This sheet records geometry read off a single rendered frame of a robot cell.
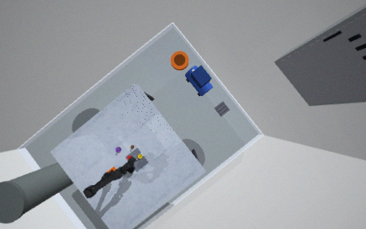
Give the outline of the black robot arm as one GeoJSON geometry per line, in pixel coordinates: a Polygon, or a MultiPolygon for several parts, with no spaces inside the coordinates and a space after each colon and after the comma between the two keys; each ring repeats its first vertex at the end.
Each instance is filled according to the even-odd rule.
{"type": "Polygon", "coordinates": [[[88,198],[92,198],[102,187],[109,184],[113,180],[117,180],[118,178],[122,178],[127,173],[132,174],[135,170],[135,167],[132,162],[119,167],[117,170],[111,169],[110,172],[106,172],[101,180],[99,180],[95,185],[90,185],[86,189],[84,189],[83,193],[88,198]]]}

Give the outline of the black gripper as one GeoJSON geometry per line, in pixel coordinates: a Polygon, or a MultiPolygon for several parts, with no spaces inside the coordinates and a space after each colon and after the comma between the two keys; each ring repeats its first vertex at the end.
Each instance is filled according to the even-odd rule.
{"type": "MultiPolygon", "coordinates": [[[[134,163],[134,162],[135,162],[135,159],[134,159],[133,157],[130,157],[129,161],[128,161],[126,164],[128,164],[128,163],[130,163],[130,162],[134,163]]],[[[124,165],[126,165],[126,164],[124,164],[124,165]]],[[[124,165],[123,165],[123,166],[124,166],[124,165]]]]}

